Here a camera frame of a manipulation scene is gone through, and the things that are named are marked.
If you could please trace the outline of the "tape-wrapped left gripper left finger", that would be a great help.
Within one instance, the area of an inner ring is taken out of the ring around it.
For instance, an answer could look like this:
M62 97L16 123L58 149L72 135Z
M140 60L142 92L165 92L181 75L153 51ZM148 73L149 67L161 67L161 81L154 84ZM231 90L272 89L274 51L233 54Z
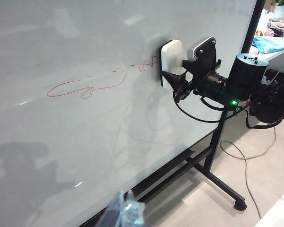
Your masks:
M119 191L110 204L107 206L101 216L99 227L120 227L121 226L121 211L124 206L124 191Z

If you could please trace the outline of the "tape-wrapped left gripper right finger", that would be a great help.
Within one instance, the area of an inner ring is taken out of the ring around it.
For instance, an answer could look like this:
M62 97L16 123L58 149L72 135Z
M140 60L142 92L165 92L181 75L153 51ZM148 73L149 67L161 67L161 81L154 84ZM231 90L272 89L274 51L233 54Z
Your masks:
M129 190L121 210L122 227L144 227L145 203L136 200L132 190Z

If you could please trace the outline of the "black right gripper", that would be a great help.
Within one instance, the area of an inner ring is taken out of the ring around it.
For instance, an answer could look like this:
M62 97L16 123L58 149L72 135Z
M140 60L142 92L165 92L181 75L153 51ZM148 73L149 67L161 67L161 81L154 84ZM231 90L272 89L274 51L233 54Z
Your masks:
M239 102L246 101L257 89L268 65L269 62L263 58L240 53L236 55L226 78L215 67L206 69L199 60L183 60L184 73L164 72L164 78L173 89L178 89L174 95L177 103L192 92L227 108L236 108ZM190 82L186 80L187 71L193 75Z

